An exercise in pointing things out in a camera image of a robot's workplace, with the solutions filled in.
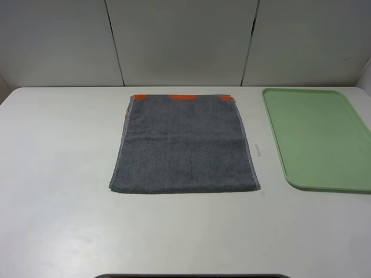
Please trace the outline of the grey towel with orange pattern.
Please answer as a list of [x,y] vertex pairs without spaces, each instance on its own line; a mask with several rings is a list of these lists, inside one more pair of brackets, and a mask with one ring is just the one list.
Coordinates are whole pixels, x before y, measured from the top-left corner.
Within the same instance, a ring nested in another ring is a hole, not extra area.
[[109,187],[127,194],[258,191],[234,98],[131,96]]

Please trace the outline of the clear tape strip on table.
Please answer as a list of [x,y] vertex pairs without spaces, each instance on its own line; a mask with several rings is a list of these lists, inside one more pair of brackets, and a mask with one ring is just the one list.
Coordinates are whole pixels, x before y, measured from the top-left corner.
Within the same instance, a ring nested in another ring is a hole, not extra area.
[[254,144],[257,157],[262,157],[262,153],[258,144]]

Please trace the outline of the light green plastic tray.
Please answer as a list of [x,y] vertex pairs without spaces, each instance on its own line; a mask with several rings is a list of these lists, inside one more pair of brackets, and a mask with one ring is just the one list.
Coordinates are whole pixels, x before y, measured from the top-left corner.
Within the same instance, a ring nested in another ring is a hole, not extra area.
[[370,193],[370,130],[344,94],[269,88],[263,100],[291,186]]

